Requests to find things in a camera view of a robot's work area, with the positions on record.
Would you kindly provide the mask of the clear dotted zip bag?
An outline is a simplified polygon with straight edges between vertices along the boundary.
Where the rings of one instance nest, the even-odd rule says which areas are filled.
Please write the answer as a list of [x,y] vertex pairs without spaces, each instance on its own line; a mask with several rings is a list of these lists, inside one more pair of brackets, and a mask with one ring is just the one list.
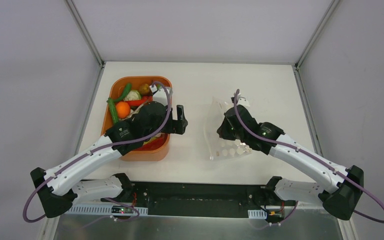
[[224,113],[233,107],[233,103],[213,97],[205,118],[203,133],[211,161],[227,161],[248,156],[251,148],[238,139],[226,140],[217,130],[222,126]]

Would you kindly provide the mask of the brown potato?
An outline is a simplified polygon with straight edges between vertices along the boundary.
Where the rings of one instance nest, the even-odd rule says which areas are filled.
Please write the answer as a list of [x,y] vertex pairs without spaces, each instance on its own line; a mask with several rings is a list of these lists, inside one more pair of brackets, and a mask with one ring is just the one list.
[[138,88],[138,92],[141,96],[149,96],[152,94],[151,88],[147,83],[141,84]]

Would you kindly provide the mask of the long green cucumber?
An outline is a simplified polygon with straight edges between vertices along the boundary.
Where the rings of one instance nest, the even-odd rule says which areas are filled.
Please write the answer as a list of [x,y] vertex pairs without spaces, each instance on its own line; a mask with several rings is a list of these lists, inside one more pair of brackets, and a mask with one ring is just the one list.
[[115,104],[114,100],[110,97],[107,99],[107,103],[108,103],[108,109],[109,109],[109,112],[111,115],[111,120],[112,120],[113,124],[115,125],[119,121],[119,116],[118,116],[118,112],[116,109],[116,104]]

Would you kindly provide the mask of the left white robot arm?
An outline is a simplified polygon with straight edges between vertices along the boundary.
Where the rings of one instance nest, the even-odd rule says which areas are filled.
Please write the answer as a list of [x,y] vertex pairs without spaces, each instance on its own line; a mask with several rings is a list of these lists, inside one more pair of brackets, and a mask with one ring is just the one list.
[[106,179],[84,180],[101,166],[141,148],[157,134],[185,133],[188,121],[183,105],[177,105],[177,118],[172,107],[152,101],[130,118],[120,120],[99,137],[89,148],[58,166],[31,171],[37,195],[47,218],[58,217],[73,205],[92,200],[127,202],[132,198],[133,185],[125,173]]

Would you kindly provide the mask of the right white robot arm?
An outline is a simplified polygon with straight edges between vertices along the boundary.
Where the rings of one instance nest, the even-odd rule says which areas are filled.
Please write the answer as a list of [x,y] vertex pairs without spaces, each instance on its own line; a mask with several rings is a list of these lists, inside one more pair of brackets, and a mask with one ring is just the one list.
[[239,140],[254,151],[282,160],[301,171],[312,182],[273,176],[264,190],[270,205],[298,201],[322,206],[332,216],[349,220],[363,194],[364,171],[356,165],[346,168],[302,147],[283,129],[270,122],[258,123],[242,105],[224,114],[217,134],[225,140]]

